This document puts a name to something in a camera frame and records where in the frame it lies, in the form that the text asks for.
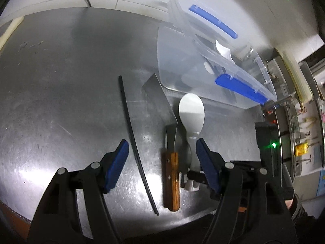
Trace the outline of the white rice paddle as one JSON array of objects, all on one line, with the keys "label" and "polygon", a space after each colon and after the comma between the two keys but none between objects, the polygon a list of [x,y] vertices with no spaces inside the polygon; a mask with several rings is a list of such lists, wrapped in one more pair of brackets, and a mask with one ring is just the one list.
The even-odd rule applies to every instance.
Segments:
[{"label": "white rice paddle", "polygon": [[191,151],[190,171],[200,172],[196,142],[205,120],[204,105],[200,97],[192,93],[184,95],[179,103],[179,116],[186,130],[186,139]]}]

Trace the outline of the metal spatula wooden handle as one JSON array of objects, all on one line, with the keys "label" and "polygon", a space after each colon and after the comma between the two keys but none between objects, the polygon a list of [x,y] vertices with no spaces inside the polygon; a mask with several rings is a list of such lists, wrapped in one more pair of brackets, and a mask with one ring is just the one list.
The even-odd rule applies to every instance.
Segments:
[{"label": "metal spatula wooden handle", "polygon": [[144,83],[143,89],[150,101],[156,106],[157,112],[165,125],[166,206],[169,211],[175,212],[180,208],[179,155],[175,149],[177,119],[155,74]]}]

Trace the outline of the stainless kitchen appliance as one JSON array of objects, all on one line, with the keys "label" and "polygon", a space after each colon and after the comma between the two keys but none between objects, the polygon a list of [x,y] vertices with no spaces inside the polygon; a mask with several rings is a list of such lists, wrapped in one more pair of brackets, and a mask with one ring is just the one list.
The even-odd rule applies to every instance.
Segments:
[{"label": "stainless kitchen appliance", "polygon": [[267,63],[277,97],[265,111],[279,130],[282,161],[292,178],[309,175],[324,167],[324,128],[318,96],[299,103],[293,80],[280,56]]}]

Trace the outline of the blue near box latch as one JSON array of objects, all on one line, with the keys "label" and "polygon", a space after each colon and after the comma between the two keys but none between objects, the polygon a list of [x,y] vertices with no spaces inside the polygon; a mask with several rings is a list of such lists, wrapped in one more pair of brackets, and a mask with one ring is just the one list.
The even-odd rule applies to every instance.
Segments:
[{"label": "blue near box latch", "polygon": [[255,92],[252,87],[246,85],[236,78],[232,78],[229,74],[220,75],[215,79],[215,83],[261,105],[264,105],[268,100],[264,95],[259,92]]}]

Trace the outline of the black chopstick on table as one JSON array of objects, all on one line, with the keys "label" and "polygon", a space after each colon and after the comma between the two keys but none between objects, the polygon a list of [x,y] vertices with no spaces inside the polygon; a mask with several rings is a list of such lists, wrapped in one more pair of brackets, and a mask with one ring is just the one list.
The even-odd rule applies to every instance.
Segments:
[{"label": "black chopstick on table", "polygon": [[160,213],[159,213],[158,208],[157,208],[157,206],[156,206],[156,204],[154,202],[153,195],[151,193],[148,181],[147,181],[146,176],[145,176],[145,172],[144,172],[143,165],[142,165],[142,162],[141,162],[141,157],[139,155],[139,150],[138,150],[138,146],[137,146],[137,143],[136,143],[136,139],[135,139],[135,135],[134,135],[133,127],[132,127],[132,121],[131,121],[131,117],[130,117],[130,114],[129,114],[127,98],[126,98],[126,92],[125,92],[125,87],[124,87],[124,83],[123,83],[123,77],[121,75],[118,76],[118,84],[119,84],[119,90],[120,90],[120,93],[121,93],[121,99],[122,99],[123,111],[124,111],[126,124],[127,124],[127,130],[128,130],[128,133],[129,133],[129,140],[130,140],[131,147],[132,147],[132,150],[133,150],[135,162],[137,164],[138,171],[139,171],[139,174],[141,176],[142,183],[143,183],[143,186],[144,186],[145,191],[146,191],[146,195],[148,197],[150,205],[152,206],[153,212],[154,212],[154,214],[156,216],[159,216]]}]

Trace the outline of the clear plastic storage box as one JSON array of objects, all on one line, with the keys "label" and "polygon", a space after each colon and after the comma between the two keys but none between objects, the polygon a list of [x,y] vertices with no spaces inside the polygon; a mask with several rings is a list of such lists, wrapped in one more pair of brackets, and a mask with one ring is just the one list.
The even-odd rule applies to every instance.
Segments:
[{"label": "clear plastic storage box", "polygon": [[[233,39],[217,26],[189,11],[197,5],[224,22],[238,34]],[[206,5],[198,0],[169,0],[168,20],[159,26],[157,54],[159,78],[164,87],[182,93],[193,93],[239,109],[261,105],[215,83],[222,74],[229,74],[270,101],[277,101],[271,77],[246,32],[252,25],[242,25],[219,5]],[[231,50],[235,64],[223,58],[215,41]]]}]

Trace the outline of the cream cutting board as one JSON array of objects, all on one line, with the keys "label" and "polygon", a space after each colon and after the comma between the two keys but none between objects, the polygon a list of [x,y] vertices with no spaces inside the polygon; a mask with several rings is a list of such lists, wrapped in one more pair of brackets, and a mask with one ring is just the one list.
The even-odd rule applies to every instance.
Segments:
[{"label": "cream cutting board", "polygon": [[313,93],[293,55],[288,51],[283,51],[282,58],[293,81],[299,100],[303,104],[312,101]]}]

